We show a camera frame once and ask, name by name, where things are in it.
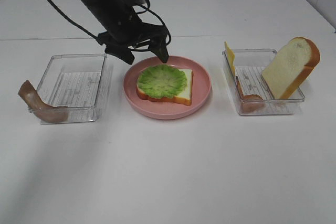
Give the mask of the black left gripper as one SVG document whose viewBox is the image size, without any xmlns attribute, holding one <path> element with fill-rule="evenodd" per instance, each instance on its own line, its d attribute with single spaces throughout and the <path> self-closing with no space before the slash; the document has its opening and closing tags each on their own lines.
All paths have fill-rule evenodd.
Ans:
<svg viewBox="0 0 336 224">
<path fill-rule="evenodd" d="M 171 42 L 171 34 L 158 14 L 148 8 L 145 10 L 154 15 L 161 24 L 143 22 L 137 13 L 130 15 L 127 20 L 116 22 L 111 31 L 100 33 L 97 36 L 99 44 L 107 45 L 105 53 L 131 65 L 134 62 L 134 55 L 131 51 L 150 51 L 162 63 L 167 63 L 169 59 L 167 45 Z"/>
</svg>

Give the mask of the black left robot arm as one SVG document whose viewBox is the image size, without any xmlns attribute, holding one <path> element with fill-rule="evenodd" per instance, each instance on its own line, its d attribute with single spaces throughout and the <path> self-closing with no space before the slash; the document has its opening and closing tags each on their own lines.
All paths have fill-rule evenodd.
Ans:
<svg viewBox="0 0 336 224">
<path fill-rule="evenodd" d="M 97 36 L 71 20 L 52 0 L 46 1 L 72 25 L 94 38 L 98 44 L 105 45 L 107 54 L 130 65 L 133 64 L 135 51 L 150 51 L 161 62 L 168 61 L 167 46 L 171 35 L 167 26 L 165 23 L 145 23 L 134 10 L 138 6 L 142 8 L 142 13 L 150 12 L 149 0 L 81 0 L 105 28 L 105 32 Z"/>
</svg>

